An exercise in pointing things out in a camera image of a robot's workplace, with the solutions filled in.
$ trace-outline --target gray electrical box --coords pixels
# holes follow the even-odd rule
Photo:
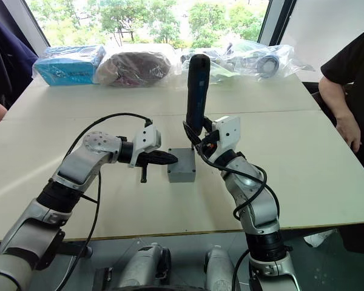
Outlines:
[[[167,165],[170,183],[194,182],[194,150],[191,148],[169,149],[169,153],[178,158],[178,162],[175,164]]]

